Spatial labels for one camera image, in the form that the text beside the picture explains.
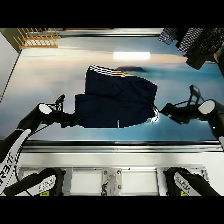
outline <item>navy blue shorts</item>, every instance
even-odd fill
[[[114,76],[117,71],[91,65],[85,94],[75,96],[75,111],[85,128],[123,128],[155,116],[157,86],[136,76]]]

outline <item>folded clothing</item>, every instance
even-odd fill
[[[91,65],[85,94],[75,96],[75,110],[85,128],[123,128],[155,116],[157,86],[136,76],[114,76],[117,71]]]

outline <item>glossy surface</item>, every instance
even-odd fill
[[[0,104],[0,138],[9,135],[19,121],[38,103],[53,103],[65,94],[64,110],[74,111],[75,95],[84,92],[85,72],[90,64],[109,68],[138,66],[132,72],[156,85],[156,106],[178,103],[189,98],[189,86],[196,85],[204,99],[224,104],[224,78],[216,64],[206,63],[198,71],[188,66],[172,45],[157,37],[69,37],[59,42],[59,49],[23,50]],[[150,58],[125,60],[114,52],[149,52]],[[160,115],[155,123],[123,129],[61,129],[54,124],[31,137],[32,140],[214,140],[207,122],[191,121],[179,125]]]

